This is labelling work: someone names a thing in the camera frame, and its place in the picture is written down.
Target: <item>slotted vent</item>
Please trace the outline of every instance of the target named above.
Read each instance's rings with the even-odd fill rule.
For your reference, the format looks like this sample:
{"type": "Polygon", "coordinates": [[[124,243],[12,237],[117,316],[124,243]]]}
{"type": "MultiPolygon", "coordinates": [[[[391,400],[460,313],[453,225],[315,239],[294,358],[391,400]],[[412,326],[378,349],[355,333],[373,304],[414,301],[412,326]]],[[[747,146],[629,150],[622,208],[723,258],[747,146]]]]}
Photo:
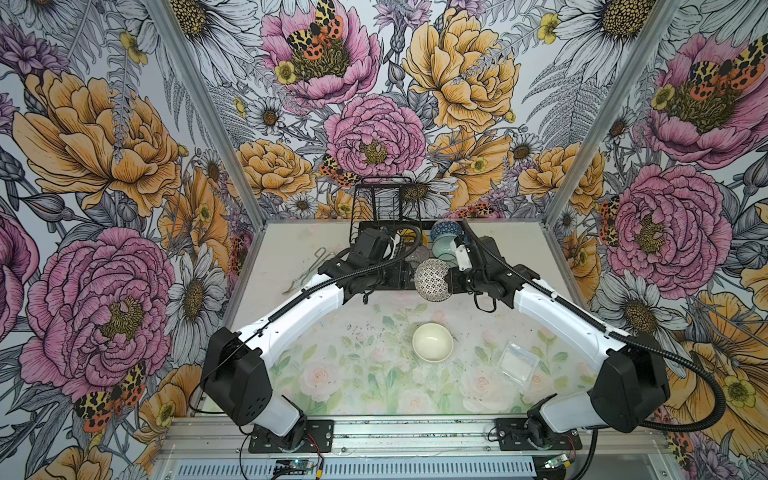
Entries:
{"type": "MultiPolygon", "coordinates": [[[[243,460],[243,470],[249,480],[272,478],[273,459],[243,460]]],[[[327,480],[378,478],[497,478],[536,475],[529,456],[509,457],[436,457],[436,458],[328,458],[323,470],[327,480]]],[[[175,480],[238,480],[242,479],[237,460],[183,460],[175,480]]],[[[315,472],[286,475],[284,478],[315,478],[315,472]]]]}

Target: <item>robotic arm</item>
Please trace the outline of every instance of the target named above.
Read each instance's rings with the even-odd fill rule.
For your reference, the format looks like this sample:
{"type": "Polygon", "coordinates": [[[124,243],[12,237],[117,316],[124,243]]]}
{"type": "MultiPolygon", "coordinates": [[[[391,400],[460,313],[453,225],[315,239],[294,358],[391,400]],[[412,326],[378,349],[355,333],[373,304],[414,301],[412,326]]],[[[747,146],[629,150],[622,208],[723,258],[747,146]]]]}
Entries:
{"type": "MultiPolygon", "coordinates": [[[[466,234],[454,240],[459,266],[437,280],[451,293],[485,293],[494,303],[499,300],[517,308],[568,342],[599,372],[588,392],[551,396],[528,412],[532,443],[545,447],[559,433],[577,427],[631,432],[667,401],[670,390],[660,356],[620,341],[616,337],[633,337],[572,303],[558,301],[557,293],[527,267],[517,265],[513,274],[491,237],[477,238],[466,222],[464,230],[466,234]]],[[[364,293],[367,300],[373,290],[416,290],[408,262],[374,268],[384,261],[394,236],[385,230],[362,231],[345,260],[342,252],[326,261],[302,291],[269,315],[238,333],[226,328],[214,333],[203,369],[204,391],[237,425],[253,422],[269,429],[286,450],[299,445],[306,416],[273,392],[267,370],[301,333],[357,293],[364,293]],[[338,281],[300,299],[308,288],[331,279],[338,281]]],[[[639,340],[660,349],[652,336],[639,340]]]]}

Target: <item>floral tablecloth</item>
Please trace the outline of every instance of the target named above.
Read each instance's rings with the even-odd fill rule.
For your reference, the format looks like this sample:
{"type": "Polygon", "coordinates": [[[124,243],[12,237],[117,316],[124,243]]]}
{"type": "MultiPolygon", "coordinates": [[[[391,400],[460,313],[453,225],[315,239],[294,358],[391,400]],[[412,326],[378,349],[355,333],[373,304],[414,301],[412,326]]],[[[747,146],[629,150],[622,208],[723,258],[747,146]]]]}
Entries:
{"type": "Polygon", "coordinates": [[[504,305],[483,313],[469,295],[427,303],[416,292],[398,292],[374,294],[369,305],[353,299],[329,314],[283,353],[270,377],[275,391],[308,415],[414,415],[523,413],[553,392],[590,388],[595,372],[504,305]],[[411,345],[428,322],[454,337],[453,353],[439,364],[419,360],[411,345]],[[507,341],[540,359],[527,391],[498,369],[507,341]]]}

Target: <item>wall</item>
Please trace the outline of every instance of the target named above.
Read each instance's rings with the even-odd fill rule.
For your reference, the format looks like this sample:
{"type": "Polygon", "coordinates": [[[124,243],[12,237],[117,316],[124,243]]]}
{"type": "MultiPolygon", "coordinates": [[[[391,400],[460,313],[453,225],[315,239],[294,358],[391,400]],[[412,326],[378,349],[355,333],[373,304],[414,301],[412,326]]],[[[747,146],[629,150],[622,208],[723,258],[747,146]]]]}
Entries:
{"type": "Polygon", "coordinates": [[[253,229],[139,2],[0,15],[2,477],[141,480],[253,229]]]}
{"type": "MultiPolygon", "coordinates": [[[[588,209],[574,196],[554,231],[593,312],[652,333],[722,385],[723,420],[670,437],[687,474],[768,478],[768,6],[687,4],[605,132],[603,194],[588,209]],[[739,69],[745,50],[753,63],[739,69]],[[729,81],[707,81],[721,66],[729,81]]],[[[672,396],[657,416],[702,419],[710,391],[667,366],[672,396]]]]}
{"type": "Polygon", "coordinates": [[[422,217],[524,218],[544,213],[654,0],[171,4],[267,217],[348,218],[361,176],[400,175],[422,217]]]}

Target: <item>blue patterned bowl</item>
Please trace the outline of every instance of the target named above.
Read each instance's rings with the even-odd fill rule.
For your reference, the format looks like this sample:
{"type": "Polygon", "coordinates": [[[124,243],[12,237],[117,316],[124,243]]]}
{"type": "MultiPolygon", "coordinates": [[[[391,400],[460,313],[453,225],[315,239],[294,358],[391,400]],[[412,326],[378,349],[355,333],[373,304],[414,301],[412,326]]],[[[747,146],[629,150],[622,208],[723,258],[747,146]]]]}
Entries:
{"type": "Polygon", "coordinates": [[[447,220],[444,222],[435,223],[435,226],[432,227],[432,230],[429,232],[429,237],[434,243],[435,240],[437,240],[439,237],[442,237],[443,235],[446,235],[447,233],[450,233],[455,237],[456,235],[461,235],[464,233],[464,230],[462,229],[462,226],[457,222],[447,220]]]}

